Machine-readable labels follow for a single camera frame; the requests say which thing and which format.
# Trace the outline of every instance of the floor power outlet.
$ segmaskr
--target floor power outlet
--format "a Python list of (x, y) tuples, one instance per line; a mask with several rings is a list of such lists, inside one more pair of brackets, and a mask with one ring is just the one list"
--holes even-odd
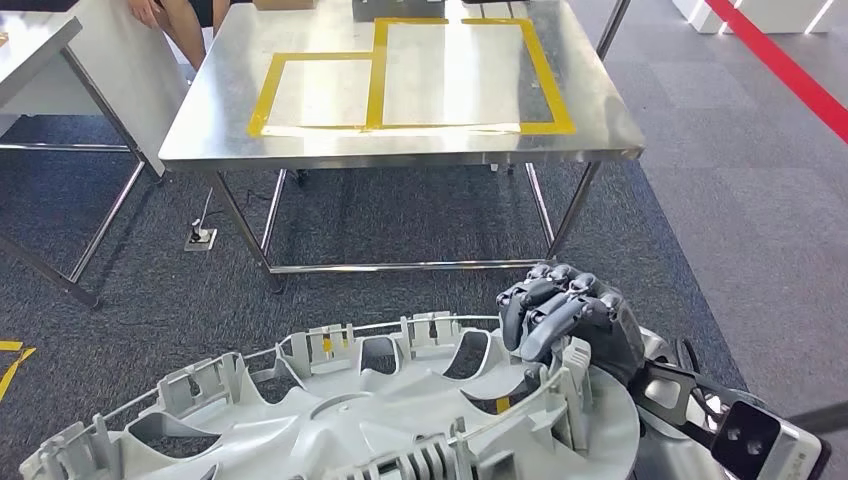
[(217, 236), (217, 228), (203, 228), (198, 218), (191, 223), (191, 231), (188, 233), (183, 250), (186, 252), (208, 252), (212, 250), (212, 245), (215, 244), (215, 237)]

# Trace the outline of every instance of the cardboard box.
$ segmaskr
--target cardboard box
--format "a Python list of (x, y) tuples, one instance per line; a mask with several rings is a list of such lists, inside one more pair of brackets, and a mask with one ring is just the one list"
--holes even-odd
[(257, 10), (312, 10), (317, 0), (253, 0)]

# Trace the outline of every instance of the yellow tape outline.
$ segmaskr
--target yellow tape outline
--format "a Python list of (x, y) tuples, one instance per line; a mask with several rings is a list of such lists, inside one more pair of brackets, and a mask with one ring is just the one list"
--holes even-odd
[[(553, 71), (545, 57), (542, 43), (536, 35), (533, 22), (527, 18), (466, 18), (466, 25), (518, 25), (521, 28), (524, 45), (530, 55), (530, 60), (536, 70), (536, 77), (542, 88), (542, 94), (551, 112), (550, 122), (518, 122), (518, 132), (525, 135), (570, 135), (575, 132), (574, 123), (568, 115), (565, 102), (559, 93)], [(383, 123), (383, 107), (386, 93), (386, 57), (389, 41), (390, 25), (446, 25), (444, 18), (377, 18), (374, 20), (374, 43), (370, 52), (313, 52), (313, 53), (275, 53), (271, 65), (265, 75), (265, 81), (259, 92), (259, 98), (253, 109), (253, 114), (247, 125), (247, 134), (251, 137), (269, 136), (264, 133), (265, 125), (271, 115), (271, 108), (283, 68), (288, 61), (315, 60), (370, 60), (371, 73), (368, 85), (368, 100), (366, 103), (364, 125), (324, 125), (298, 126), (294, 128), (315, 130), (354, 130), (369, 132), (375, 130), (397, 129), (438, 129), (438, 128), (468, 128), (485, 127), (485, 124), (436, 124), (436, 125), (386, 125)]]
[(29, 356), (32, 355), (33, 352), (35, 352), (34, 347), (24, 348), (23, 350), (21, 350), (22, 348), (22, 342), (6, 340), (0, 341), (0, 351), (21, 352), (21, 354), (18, 356), (18, 359), (12, 362), (11, 365), (9, 365), (9, 368), (6, 370), (6, 373), (3, 374), (3, 378), (0, 378), (0, 401), (2, 401), (3, 397), (6, 395), (6, 390), (9, 389), (9, 384), (12, 383), (12, 377), (14, 377), (15, 373), (17, 373), (18, 367), (24, 360), (29, 358)]

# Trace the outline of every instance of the yellow floor tape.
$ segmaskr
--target yellow floor tape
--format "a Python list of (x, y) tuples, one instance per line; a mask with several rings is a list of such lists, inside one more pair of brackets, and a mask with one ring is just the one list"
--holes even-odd
[[(0, 341), (0, 351), (17, 352), (21, 351), (22, 347), (22, 342)], [(33, 352), (35, 352), (34, 347), (23, 349), (21, 354), (18, 356), (18, 359), (9, 365), (9, 369), (6, 370), (6, 373), (3, 374), (3, 378), (0, 379), (0, 401), (2, 401), (3, 397), (6, 395), (6, 390), (9, 388), (9, 384), (12, 383), (12, 377), (15, 376), (15, 373), (18, 371), (18, 367), (24, 360), (32, 355)]]

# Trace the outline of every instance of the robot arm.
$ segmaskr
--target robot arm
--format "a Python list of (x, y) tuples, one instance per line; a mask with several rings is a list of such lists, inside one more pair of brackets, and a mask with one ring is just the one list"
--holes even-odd
[[(526, 362), (548, 363), (561, 338), (592, 347), (592, 364), (627, 386), (641, 409), (706, 448), (738, 480), (815, 480), (830, 456), (824, 440), (710, 379), (645, 358), (639, 326), (621, 294), (571, 266), (540, 264), (498, 297), (504, 344)], [(689, 399), (718, 397), (716, 428), (687, 416)]]

